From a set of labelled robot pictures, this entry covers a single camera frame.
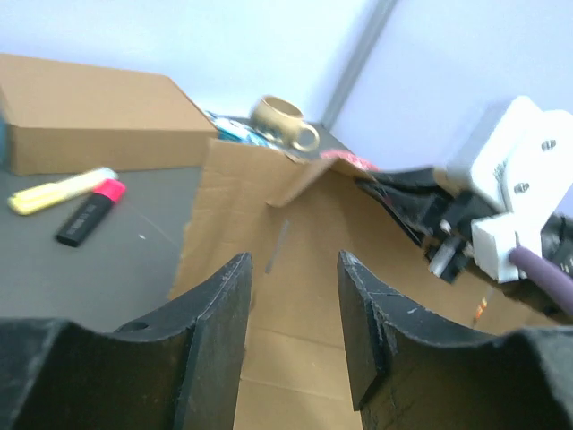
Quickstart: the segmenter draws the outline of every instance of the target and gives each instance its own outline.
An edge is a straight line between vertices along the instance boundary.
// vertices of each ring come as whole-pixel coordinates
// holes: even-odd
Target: white wall
[[[573,2],[398,0],[333,131],[381,168],[441,164],[475,106],[518,94],[573,112]]]
[[[321,118],[372,0],[4,0],[0,52],[171,76],[245,116],[265,93]]]

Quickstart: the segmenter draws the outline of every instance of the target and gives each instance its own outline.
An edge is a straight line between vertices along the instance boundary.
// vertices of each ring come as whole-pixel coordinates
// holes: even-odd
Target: mug handle
[[[296,150],[300,151],[300,152],[311,152],[316,150],[319,147],[319,143],[321,142],[321,137],[319,136],[319,132],[316,131],[316,128],[314,128],[312,125],[310,124],[306,124],[303,123],[301,125],[301,129],[298,132],[300,135],[300,132],[302,130],[308,130],[309,132],[312,133],[312,135],[314,135],[314,141],[307,146],[303,146],[301,145],[298,141],[294,141],[293,142],[293,148],[295,148]]]

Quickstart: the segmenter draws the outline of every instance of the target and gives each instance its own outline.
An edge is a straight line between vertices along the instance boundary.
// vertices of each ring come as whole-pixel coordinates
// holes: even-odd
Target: cardboard sheet
[[[0,54],[13,173],[203,163],[215,127],[166,76]]]
[[[280,152],[213,141],[171,297],[239,252],[252,253],[252,311],[235,429],[358,430],[338,306],[337,258],[346,249],[381,280],[468,325],[486,285],[428,272],[422,252],[360,192],[341,160],[295,162]],[[533,313],[501,293],[478,329],[499,333]]]

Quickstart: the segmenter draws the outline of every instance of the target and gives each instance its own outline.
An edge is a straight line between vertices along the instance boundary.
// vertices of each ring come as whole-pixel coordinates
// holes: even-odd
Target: yellow highlighter
[[[38,185],[14,193],[8,199],[8,206],[20,215],[30,215],[85,194],[106,179],[117,179],[117,173],[111,168],[96,168],[60,182]]]

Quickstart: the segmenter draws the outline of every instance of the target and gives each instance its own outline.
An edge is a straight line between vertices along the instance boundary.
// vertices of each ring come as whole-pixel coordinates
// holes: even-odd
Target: teal object
[[[277,149],[277,146],[257,134],[249,125],[231,119],[226,116],[219,116],[212,112],[206,112],[207,117],[218,130],[218,138],[223,141],[240,142],[254,146],[264,146]]]

